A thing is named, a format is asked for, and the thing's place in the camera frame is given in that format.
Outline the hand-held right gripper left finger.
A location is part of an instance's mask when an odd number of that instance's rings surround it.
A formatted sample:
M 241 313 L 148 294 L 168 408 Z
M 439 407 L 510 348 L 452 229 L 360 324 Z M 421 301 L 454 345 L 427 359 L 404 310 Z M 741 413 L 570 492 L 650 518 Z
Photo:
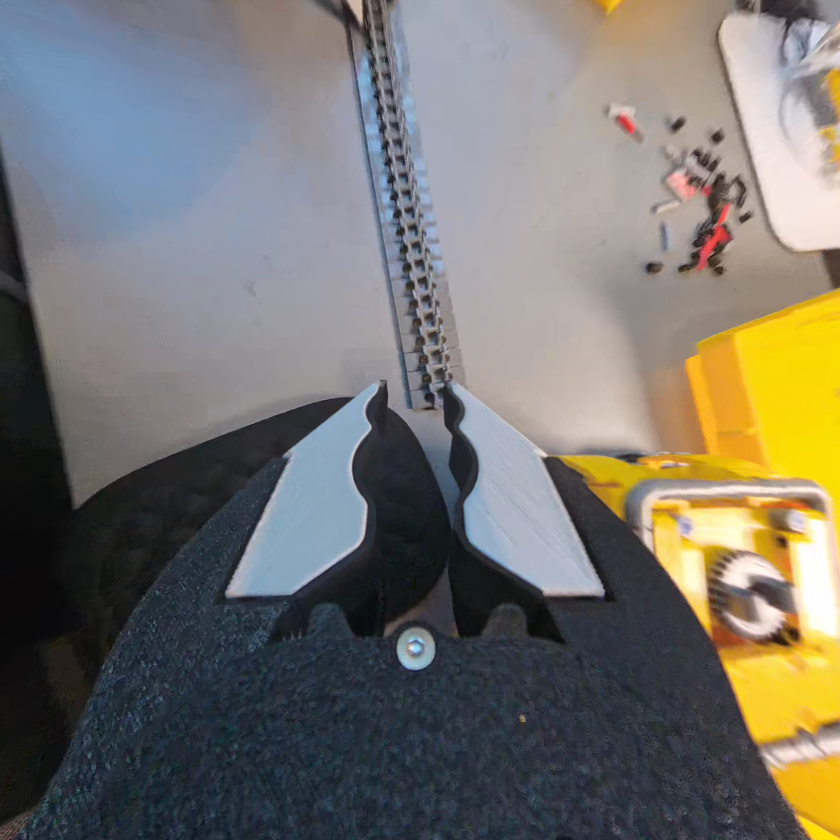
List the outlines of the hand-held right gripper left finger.
M 375 381 L 283 455 L 227 583 L 228 600 L 308 594 L 370 548 L 375 510 L 359 457 L 375 441 L 387 403 L 387 383 Z

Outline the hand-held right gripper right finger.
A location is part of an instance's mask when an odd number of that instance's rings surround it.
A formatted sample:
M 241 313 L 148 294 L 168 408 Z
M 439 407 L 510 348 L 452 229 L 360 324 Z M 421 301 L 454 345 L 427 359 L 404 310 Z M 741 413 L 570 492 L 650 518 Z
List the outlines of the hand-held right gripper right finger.
M 543 598 L 603 599 L 547 454 L 458 383 L 444 389 L 444 423 L 465 548 Z

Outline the yellow toy brick bulldozer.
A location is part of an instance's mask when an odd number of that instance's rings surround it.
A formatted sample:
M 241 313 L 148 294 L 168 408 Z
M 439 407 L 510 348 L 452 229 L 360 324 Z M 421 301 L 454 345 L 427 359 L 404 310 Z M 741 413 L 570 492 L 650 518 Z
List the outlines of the yellow toy brick bulldozer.
M 838 546 L 828 492 L 715 455 L 560 459 L 687 599 L 806 833 L 838 838 Z

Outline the pile of small brick pins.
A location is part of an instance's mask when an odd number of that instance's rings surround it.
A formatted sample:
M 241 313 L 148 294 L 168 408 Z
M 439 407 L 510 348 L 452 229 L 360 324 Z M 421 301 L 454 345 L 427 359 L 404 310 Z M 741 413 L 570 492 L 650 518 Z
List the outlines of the pile of small brick pins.
M 686 257 L 677 265 L 680 275 L 706 272 L 723 277 L 725 258 L 734 244 L 733 225 L 753 219 L 747 208 L 749 186 L 743 175 L 730 174 L 723 167 L 721 146 L 727 138 L 724 130 L 711 131 L 705 144 L 690 147 L 664 143 L 659 147 L 665 164 L 660 185 L 666 197 L 650 208 L 659 219 L 658 241 L 663 254 L 672 247 L 669 216 L 690 206 L 701 209 L 700 219 L 691 229 Z

